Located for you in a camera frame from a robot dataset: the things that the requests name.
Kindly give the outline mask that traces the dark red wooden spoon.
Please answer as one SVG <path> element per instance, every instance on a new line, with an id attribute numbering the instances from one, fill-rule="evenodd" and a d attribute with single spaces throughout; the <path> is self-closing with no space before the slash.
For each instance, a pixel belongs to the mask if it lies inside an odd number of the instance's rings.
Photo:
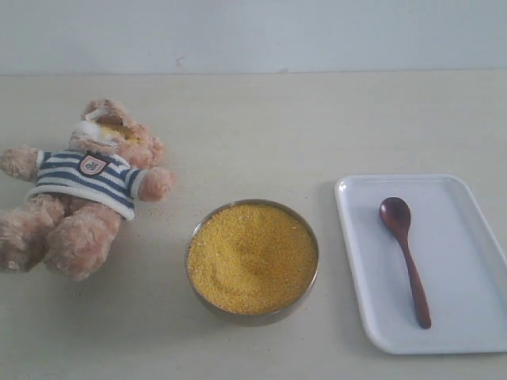
<path id="1" fill-rule="evenodd" d="M 411 226 L 411 211 L 408 204 L 399 197 L 387 197 L 379 206 L 379 216 L 398 242 L 406 263 L 407 275 L 410 282 L 414 313 L 417 323 L 422 329 L 430 329 L 432 320 L 425 289 L 409 247 L 409 232 Z"/>

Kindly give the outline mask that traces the teddy bear striped sweater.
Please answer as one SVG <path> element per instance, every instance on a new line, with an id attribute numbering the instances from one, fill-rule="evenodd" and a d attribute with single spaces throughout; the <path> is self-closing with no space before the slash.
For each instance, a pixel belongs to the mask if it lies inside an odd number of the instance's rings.
<path id="1" fill-rule="evenodd" d="M 1 215 L 1 270 L 28 272 L 38 264 L 76 281 L 106 261 L 135 202 L 157 203 L 174 176 L 159 163 L 160 138 L 117 101 L 88 103 L 67 148 L 5 150 L 2 171 L 32 183 L 25 202 Z"/>

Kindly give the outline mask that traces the white rectangular tray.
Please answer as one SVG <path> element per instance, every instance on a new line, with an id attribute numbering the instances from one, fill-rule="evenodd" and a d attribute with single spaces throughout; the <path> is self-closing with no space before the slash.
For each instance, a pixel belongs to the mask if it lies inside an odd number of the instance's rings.
<path id="1" fill-rule="evenodd" d="M 394 355 L 504 352 L 506 257 L 471 190 L 443 173 L 352 175 L 334 187 L 360 317 Z M 411 212 L 410 250 L 432 325 L 415 317 L 402 250 L 383 224 L 388 197 Z"/>

